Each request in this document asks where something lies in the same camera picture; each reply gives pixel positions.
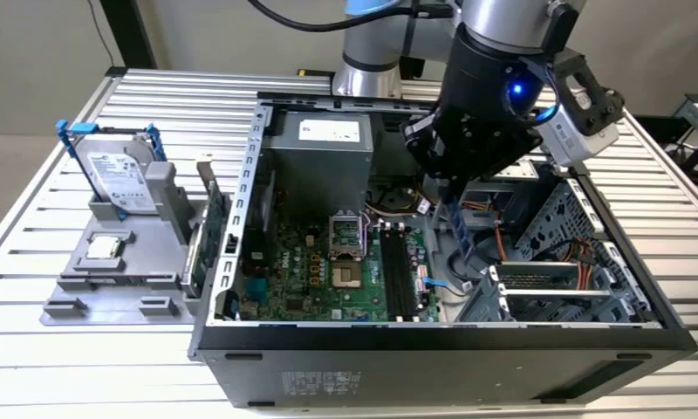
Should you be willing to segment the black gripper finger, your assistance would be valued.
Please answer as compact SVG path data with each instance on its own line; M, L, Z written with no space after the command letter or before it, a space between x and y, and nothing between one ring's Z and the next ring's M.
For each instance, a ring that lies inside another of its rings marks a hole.
M404 145L425 174L436 180L441 199L454 197L454 160L434 129L434 116L424 116L401 125Z
M476 134L457 155L456 195L462 195L469 181L494 176L540 145L541 137L533 129L496 128Z

